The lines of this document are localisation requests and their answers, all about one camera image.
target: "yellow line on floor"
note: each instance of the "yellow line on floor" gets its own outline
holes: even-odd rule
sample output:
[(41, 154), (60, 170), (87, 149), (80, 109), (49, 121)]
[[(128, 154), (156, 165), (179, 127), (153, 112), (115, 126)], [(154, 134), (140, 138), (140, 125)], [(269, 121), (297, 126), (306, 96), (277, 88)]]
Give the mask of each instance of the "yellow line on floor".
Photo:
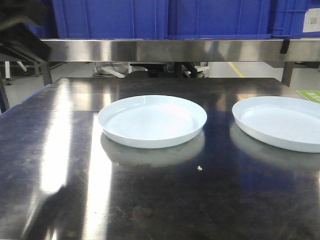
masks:
[(240, 70), (230, 61), (228, 61), (228, 64), (232, 67), (232, 69), (236, 72), (236, 74), (239, 75), (240, 78), (245, 78), (245, 75), (243, 75)]

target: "table leg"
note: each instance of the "table leg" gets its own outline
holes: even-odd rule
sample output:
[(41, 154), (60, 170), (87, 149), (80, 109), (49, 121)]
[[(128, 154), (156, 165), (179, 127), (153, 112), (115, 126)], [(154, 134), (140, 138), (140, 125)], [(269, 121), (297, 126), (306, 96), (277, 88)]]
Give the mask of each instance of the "table leg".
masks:
[(290, 87), (292, 73), (294, 71), (294, 65), (295, 63), (293, 61), (288, 61), (284, 63), (281, 82), (288, 87)]
[(51, 71), (49, 67), (49, 63), (44, 62), (41, 63), (41, 72), (43, 77), (43, 84), (47, 86), (48, 84), (52, 84), (52, 77), (51, 77)]
[(10, 108), (5, 85), (4, 85), (4, 82), (2, 81), (1, 75), (0, 75), (0, 108), (2, 113), (4, 113), (6, 110)]
[(40, 64), (37, 62), (37, 61), (34, 61), (33, 62), (33, 66), (34, 66), (34, 73), (35, 73), (35, 76), (36, 77), (39, 77), (40, 76)]

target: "black object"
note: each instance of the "black object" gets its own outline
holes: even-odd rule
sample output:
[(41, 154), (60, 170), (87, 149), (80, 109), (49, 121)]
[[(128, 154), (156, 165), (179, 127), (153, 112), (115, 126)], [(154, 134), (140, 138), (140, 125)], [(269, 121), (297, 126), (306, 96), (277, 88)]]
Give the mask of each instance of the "black object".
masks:
[(51, 49), (23, 22), (40, 26), (47, 8), (37, 0), (2, 0), (0, 5), (0, 53), (27, 61), (46, 62)]
[[(192, 62), (175, 62), (174, 63), (174, 73), (166, 72), (166, 63), (131, 63), (131, 66), (143, 67), (147, 69), (149, 78), (159, 78), (159, 77), (168, 77), (168, 78), (183, 78), (187, 77), (184, 75), (186, 68), (191, 72), (191, 78), (196, 78), (198, 76), (198, 70)], [(146, 77), (145, 71), (134, 71), (127, 75), (127, 77)]]
[(295, 62), (298, 65), (304, 65), (310, 69), (318, 69), (320, 67), (320, 61), (302, 61), (302, 62)]
[(280, 54), (287, 54), (290, 45), (290, 39), (283, 40)]
[(0, 110), (1, 113), (4, 113), (9, 109), (9, 102), (4, 86), (4, 82), (2, 81), (1, 74), (0, 74)]

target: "qr code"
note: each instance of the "qr code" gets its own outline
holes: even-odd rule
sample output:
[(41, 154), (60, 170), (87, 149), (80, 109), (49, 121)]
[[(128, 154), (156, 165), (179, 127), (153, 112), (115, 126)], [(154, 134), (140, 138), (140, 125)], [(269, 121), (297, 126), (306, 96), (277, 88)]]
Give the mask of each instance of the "qr code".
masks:
[(316, 17), (311, 17), (310, 18), (310, 24), (317, 24), (318, 18)]

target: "stainless steel bar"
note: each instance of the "stainless steel bar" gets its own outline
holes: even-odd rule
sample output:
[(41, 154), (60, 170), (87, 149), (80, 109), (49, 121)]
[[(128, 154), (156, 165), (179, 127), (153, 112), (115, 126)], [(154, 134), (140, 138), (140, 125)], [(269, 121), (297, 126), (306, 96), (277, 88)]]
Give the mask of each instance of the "stainless steel bar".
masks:
[(25, 67), (25, 65), (23, 65), (23, 63), (22, 63), (21, 61), (17, 61), (16, 63), (20, 66), (20, 68), (22, 68), (22, 70), (23, 70), (24, 72), (27, 71), (27, 68)]
[(4, 62), (4, 72), (5, 72), (5, 79), (10, 79), (10, 61)]
[(320, 39), (265, 40), (43, 40), (50, 61), (66, 62), (296, 62), (320, 61)]

